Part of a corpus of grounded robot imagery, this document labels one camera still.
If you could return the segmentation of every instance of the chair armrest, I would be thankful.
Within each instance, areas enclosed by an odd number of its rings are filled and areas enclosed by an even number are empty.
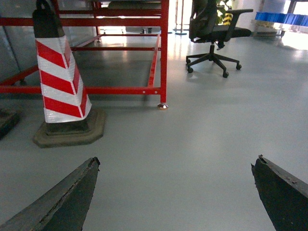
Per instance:
[[[240,9],[240,10],[227,10],[226,13],[242,14],[242,13],[249,13],[253,11],[254,11],[253,9]]]
[[[253,9],[241,9],[241,10],[228,10],[228,11],[226,11],[226,13],[232,14],[233,18],[231,20],[231,24],[230,24],[229,29],[227,31],[227,35],[224,39],[225,42],[229,41],[232,38],[232,34],[233,34],[234,29],[235,29],[237,20],[240,17],[240,14],[250,13],[250,12],[253,12],[253,11],[254,11]]]

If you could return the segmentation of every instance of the chair base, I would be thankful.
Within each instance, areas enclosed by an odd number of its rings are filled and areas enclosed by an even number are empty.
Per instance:
[[[214,49],[215,49],[215,45],[212,42],[212,45],[210,47],[210,53],[205,53],[205,54],[195,54],[195,55],[187,55],[186,56],[186,63],[187,63],[187,71],[189,73],[193,72],[193,69],[191,68],[192,65],[198,64],[200,62],[209,60],[209,61],[213,61],[214,63],[216,63],[218,66],[220,66],[221,69],[223,69],[223,77],[227,78],[229,73],[227,72],[227,68],[226,66],[221,62],[221,60],[224,61],[228,61],[228,62],[233,62],[236,63],[236,69],[240,70],[242,68],[242,66],[240,65],[240,61],[226,57],[226,56],[222,56],[220,54],[215,54],[214,53]],[[197,58],[197,60],[191,62],[190,58]]]

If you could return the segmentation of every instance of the yellow and black striped pole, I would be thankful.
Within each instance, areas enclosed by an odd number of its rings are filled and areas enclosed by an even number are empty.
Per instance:
[[[232,17],[233,17],[232,14],[226,13],[226,14],[225,14],[225,17],[224,17],[224,19],[223,19],[223,21],[222,21],[222,24],[223,24],[223,25],[230,25],[230,24],[231,24]]]

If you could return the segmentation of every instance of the chair seat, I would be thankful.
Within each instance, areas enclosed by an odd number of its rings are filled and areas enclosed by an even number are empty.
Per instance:
[[[197,37],[201,39],[206,39],[209,41],[223,41],[227,35],[227,31],[229,26],[226,25],[218,25],[214,26],[212,33],[206,34],[205,30],[199,30],[197,32]],[[251,31],[245,28],[236,27],[232,34],[232,38],[238,37],[249,37],[251,35]]]

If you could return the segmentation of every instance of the blue crate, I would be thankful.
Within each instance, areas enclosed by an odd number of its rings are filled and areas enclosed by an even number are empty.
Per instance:
[[[257,12],[255,19],[260,20],[262,12]]]
[[[255,19],[260,21],[267,21],[268,14],[269,13],[267,12],[257,12]]]
[[[268,13],[268,18],[266,21],[268,22],[275,22],[278,19],[277,13]]]
[[[304,20],[304,15],[298,14],[296,16],[294,25],[300,26],[302,24],[303,20]]]
[[[291,24],[291,25],[294,25],[294,22],[296,20],[296,15],[293,14],[293,13],[287,13],[286,17],[285,17],[285,20],[284,20],[284,23],[285,24]]]
[[[284,23],[286,16],[286,14],[280,13],[277,18],[277,23]]]
[[[301,26],[308,26],[308,15],[304,15],[303,21],[300,25]]]

